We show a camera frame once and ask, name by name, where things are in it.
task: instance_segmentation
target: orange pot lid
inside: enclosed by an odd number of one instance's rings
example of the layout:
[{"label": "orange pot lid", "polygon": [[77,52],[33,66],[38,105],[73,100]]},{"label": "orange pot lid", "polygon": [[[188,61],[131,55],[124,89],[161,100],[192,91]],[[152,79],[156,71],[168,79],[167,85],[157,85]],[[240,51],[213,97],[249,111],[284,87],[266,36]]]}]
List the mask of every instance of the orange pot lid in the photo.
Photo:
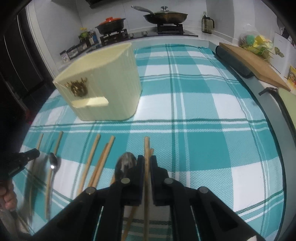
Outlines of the orange pot lid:
[{"label": "orange pot lid", "polygon": [[120,19],[122,19],[122,18],[109,17],[109,18],[106,18],[106,20],[104,22],[100,23],[99,25],[109,23],[109,22],[112,22],[112,21],[116,21],[116,20],[120,20]]}]

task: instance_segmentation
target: cream storage box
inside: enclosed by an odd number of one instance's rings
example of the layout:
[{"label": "cream storage box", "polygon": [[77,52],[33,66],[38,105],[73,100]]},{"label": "cream storage box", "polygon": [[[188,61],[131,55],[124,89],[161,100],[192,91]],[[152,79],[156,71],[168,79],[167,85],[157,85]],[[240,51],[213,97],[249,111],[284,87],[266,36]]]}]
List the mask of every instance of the cream storage box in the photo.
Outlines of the cream storage box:
[{"label": "cream storage box", "polygon": [[89,53],[53,81],[83,121],[120,121],[137,109],[142,86],[131,43]]}]

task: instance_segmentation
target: hand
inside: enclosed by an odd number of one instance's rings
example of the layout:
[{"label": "hand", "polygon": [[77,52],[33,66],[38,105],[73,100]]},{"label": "hand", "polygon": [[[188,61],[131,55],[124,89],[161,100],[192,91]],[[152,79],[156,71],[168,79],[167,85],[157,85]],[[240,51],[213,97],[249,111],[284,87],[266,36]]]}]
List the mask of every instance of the hand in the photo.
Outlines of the hand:
[{"label": "hand", "polygon": [[6,183],[8,190],[5,187],[0,187],[0,196],[5,201],[5,208],[9,211],[14,211],[17,208],[17,196],[13,191],[14,186],[12,180],[10,179]]}]

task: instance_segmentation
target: wooden cutting board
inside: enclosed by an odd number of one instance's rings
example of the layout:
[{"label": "wooden cutting board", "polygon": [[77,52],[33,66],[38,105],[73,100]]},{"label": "wooden cutting board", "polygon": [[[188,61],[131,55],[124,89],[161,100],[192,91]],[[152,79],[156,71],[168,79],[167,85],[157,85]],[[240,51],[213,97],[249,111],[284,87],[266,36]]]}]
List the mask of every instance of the wooden cutting board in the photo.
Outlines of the wooden cutting board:
[{"label": "wooden cutting board", "polygon": [[282,87],[290,91],[290,88],[287,86],[287,84],[268,65],[268,63],[266,63],[263,59],[261,59],[254,53],[230,44],[220,43],[220,46],[223,47],[227,52],[235,56],[246,67],[248,67],[259,80],[276,87]]}]

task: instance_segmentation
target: table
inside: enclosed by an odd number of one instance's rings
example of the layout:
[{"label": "table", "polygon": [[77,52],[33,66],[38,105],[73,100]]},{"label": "table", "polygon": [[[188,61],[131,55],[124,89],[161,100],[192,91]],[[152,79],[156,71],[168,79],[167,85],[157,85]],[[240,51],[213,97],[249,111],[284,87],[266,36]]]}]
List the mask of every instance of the table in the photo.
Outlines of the table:
[{"label": "table", "polygon": [[[18,211],[27,220],[28,187],[34,187],[30,232],[46,223],[47,153],[63,131],[53,183],[51,216],[76,197],[93,140],[101,139],[86,178],[90,179],[105,143],[115,141],[97,189],[109,186],[117,158],[144,153],[150,137],[158,166],[191,188],[208,187],[266,240],[274,240],[284,210],[283,174],[277,140],[248,87],[204,47],[158,45],[134,51],[143,91],[135,115],[126,121],[79,120],[57,91],[43,105],[20,151],[34,148],[44,133],[34,170],[30,164],[14,177]],[[130,208],[126,208],[125,217]],[[168,207],[150,207],[151,240],[170,240]],[[127,240],[142,240],[143,207]]]}]

